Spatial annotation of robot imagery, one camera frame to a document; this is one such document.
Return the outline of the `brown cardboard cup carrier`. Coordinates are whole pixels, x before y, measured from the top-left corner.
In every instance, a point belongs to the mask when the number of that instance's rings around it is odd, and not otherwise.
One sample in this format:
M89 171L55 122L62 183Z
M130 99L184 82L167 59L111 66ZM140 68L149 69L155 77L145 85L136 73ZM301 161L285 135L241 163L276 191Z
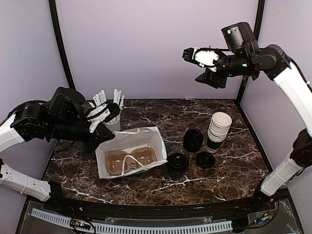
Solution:
M105 156L105 167L111 176L120 176L130 171L145 168L148 164L157 162L154 149L143 147L126 151L111 151Z

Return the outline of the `light blue paper bag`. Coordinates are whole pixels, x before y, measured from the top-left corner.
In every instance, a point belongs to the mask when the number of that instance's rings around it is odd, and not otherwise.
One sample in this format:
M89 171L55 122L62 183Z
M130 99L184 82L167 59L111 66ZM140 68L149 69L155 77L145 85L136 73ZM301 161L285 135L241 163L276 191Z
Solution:
M95 153L100 179L113 179L147 171L167 163L165 143L158 127L114 132Z

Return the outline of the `black plastic cup lid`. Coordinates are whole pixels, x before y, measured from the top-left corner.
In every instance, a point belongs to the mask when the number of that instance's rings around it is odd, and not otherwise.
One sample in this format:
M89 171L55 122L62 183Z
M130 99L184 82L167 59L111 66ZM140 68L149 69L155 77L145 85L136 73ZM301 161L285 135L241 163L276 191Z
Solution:
M173 153L167 157L167 167L173 172L181 173L188 169L189 160L181 153Z

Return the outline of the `black paper coffee cup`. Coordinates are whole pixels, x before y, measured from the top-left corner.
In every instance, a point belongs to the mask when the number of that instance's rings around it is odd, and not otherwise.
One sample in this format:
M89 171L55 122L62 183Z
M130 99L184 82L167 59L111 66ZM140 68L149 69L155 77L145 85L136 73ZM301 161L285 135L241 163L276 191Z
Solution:
M179 181L183 178L183 176L185 175L185 171L181 171L181 172L176 172L176 171L172 171L172 170L168 170L168 175L170 177L171 180L173 181Z

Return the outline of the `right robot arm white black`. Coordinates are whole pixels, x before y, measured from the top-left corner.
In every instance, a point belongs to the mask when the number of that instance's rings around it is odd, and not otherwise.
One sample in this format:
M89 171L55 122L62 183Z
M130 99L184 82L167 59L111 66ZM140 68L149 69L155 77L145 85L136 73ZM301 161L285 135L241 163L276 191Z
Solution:
M303 22L264 20L260 44L278 44L303 66L307 79L312 79L311 25ZM276 167L291 151L292 144L304 124L295 108L272 81L261 74L256 81L248 81L240 104L272 167Z

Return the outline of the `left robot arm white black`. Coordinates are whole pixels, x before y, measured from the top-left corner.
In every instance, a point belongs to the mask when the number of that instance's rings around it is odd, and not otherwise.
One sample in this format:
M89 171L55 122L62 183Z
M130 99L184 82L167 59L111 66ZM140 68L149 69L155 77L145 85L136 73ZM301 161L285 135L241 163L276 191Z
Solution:
M115 137L105 123L120 114L120 107L102 100L85 112L84 103L85 98L78 91L58 87L49 101L32 100L20 104L0 125L0 150L3 152L33 139L57 139L82 142L86 151L94 151L101 143ZM27 176L3 161L0 163L0 183L21 194L49 202L59 213L69 208L58 183Z

